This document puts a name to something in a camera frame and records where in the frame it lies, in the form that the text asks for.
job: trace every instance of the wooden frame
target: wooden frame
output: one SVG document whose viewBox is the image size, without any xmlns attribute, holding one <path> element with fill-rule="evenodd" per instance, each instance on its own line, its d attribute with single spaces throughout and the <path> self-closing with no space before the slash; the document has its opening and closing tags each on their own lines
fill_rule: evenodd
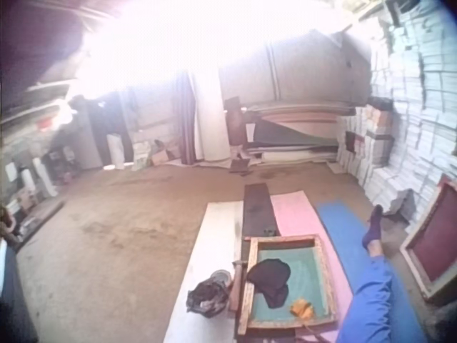
<svg viewBox="0 0 457 343">
<path fill-rule="evenodd" d="M 417 223 L 414 230 L 406 237 L 400 247 L 402 255 L 405 257 L 406 263 L 411 269 L 414 278 L 416 279 L 422 295 L 425 299 L 434 298 L 449 282 L 457 277 L 457 262 L 448 268 L 437 280 L 431 281 L 422 264 L 419 262 L 416 254 L 414 254 L 413 246 L 418 237 L 418 234 L 427 229 L 427 226 L 435 214 L 438 205 L 443 199 L 443 190 L 446 187 L 451 187 L 457 192 L 457 182 L 444 182 L 433 194 L 430 204 L 423 213 L 421 220 Z"/>
<path fill-rule="evenodd" d="M 316 234 L 306 236 L 294 237 L 252 237 L 251 250 L 249 252 L 248 269 L 249 271 L 255 264 L 257 264 L 258 251 L 262 247 L 294 247 L 306 246 L 315 247 L 317 251 L 317 263 L 319 263 L 322 272 L 322 281 L 324 284 L 323 296 L 326 298 L 327 308 L 326 316 L 320 319 L 310 319 L 303 322 L 301 319 L 291 320 L 290 322 L 260 322 L 251 320 L 251 310 L 253 305 L 254 285 L 246 282 L 244 287 L 243 303 L 241 306 L 240 321 L 238 326 L 238 334 L 246 334 L 247 329 L 296 329 L 301 327 L 312 327 L 321 324 L 328 324 L 337 320 L 336 315 L 336 301 L 333 295 L 333 280 L 328 269 L 327 258 L 323 251 L 323 246 L 320 238 Z"/>
</svg>

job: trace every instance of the concrete floor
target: concrete floor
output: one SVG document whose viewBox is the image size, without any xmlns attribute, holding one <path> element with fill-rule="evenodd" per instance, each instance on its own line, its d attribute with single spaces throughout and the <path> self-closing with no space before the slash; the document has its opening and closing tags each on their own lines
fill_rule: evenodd
<svg viewBox="0 0 457 343">
<path fill-rule="evenodd" d="M 363 220 L 372 210 L 353 177 L 323 164 L 256 169 L 247 177 L 175 166 L 86 174 L 19 253 L 41 341 L 162 342 L 206 204 L 242 200 L 244 185 L 256 182 L 271 194 L 304 190 L 315 205 L 342 200 Z M 398 253 L 406 235 L 387 219 L 384 227 L 386 253 L 423 320 L 430 309 Z"/>
</svg>

